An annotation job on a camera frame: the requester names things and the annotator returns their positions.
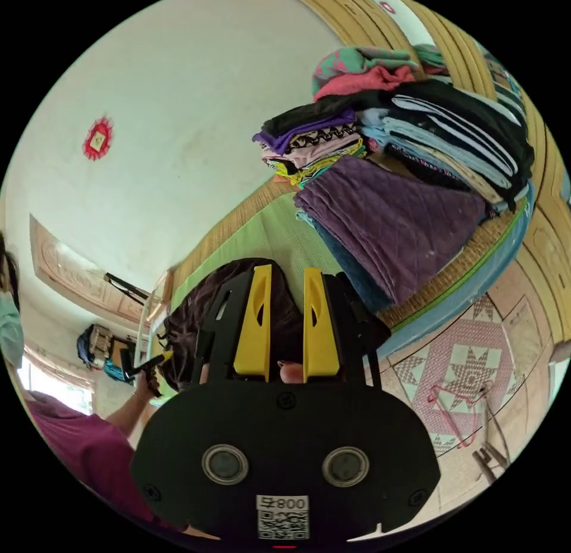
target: stack of folded clothes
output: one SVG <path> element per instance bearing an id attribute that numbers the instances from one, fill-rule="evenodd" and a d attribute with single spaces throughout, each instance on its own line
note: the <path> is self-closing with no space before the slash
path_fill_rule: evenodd
<path id="1" fill-rule="evenodd" d="M 406 51 L 334 51 L 313 72 L 314 102 L 253 138 L 277 176 L 305 188 L 298 218 L 373 313 L 425 286 L 483 221 L 515 212 L 534 161 L 517 90 L 494 81 L 498 101 L 460 90 L 434 45 L 415 49 L 422 71 Z"/>

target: camera lens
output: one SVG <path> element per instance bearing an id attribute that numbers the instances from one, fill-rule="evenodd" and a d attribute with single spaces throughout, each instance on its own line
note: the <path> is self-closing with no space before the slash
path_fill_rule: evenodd
<path id="1" fill-rule="evenodd" d="M 365 478 L 369 458 L 358 448 L 345 446 L 330 452 L 323 462 L 325 479 L 337 488 L 349 488 Z"/>
<path id="2" fill-rule="evenodd" d="M 238 448 L 219 444 L 206 450 L 202 457 L 202 469 L 213 482 L 233 485 L 246 477 L 248 460 Z"/>

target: black hair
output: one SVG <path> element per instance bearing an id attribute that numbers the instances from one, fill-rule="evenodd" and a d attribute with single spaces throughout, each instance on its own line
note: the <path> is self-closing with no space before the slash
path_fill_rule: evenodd
<path id="1" fill-rule="evenodd" d="M 18 292 L 18 264 L 14 256 L 6 250 L 4 234 L 0 232 L 0 276 L 4 278 L 4 264 L 8 269 L 8 277 L 10 278 L 10 286 L 12 287 L 12 296 L 14 297 L 14 305 L 20 311 L 20 295 Z"/>

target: qr code sticker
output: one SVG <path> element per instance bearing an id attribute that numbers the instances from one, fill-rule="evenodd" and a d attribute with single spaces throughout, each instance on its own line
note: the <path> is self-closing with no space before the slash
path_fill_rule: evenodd
<path id="1" fill-rule="evenodd" d="M 309 539 L 308 511 L 258 511 L 261 539 Z"/>
<path id="2" fill-rule="evenodd" d="M 309 539 L 307 496 L 257 496 L 260 539 Z"/>

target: person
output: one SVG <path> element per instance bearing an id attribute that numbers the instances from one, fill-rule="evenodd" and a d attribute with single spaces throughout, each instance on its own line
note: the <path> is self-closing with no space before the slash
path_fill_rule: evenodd
<path id="1" fill-rule="evenodd" d="M 217 539 L 192 527 L 173 528 L 161 521 L 147 506 L 130 475 L 134 449 L 128 438 L 154 396 L 152 389 L 158 388 L 155 375 L 147 380 L 144 373 L 138 374 L 132 396 L 104 419 L 97 414 L 85 415 L 72 410 L 52 396 L 28 392 L 17 372 L 23 356 L 17 265 L 6 251 L 0 232 L 0 357 L 45 442 L 79 481 L 117 511 L 188 535 Z M 285 363 L 281 366 L 285 382 L 301 382 L 301 365 Z M 205 365 L 201 382 L 206 380 L 207 374 Z"/>

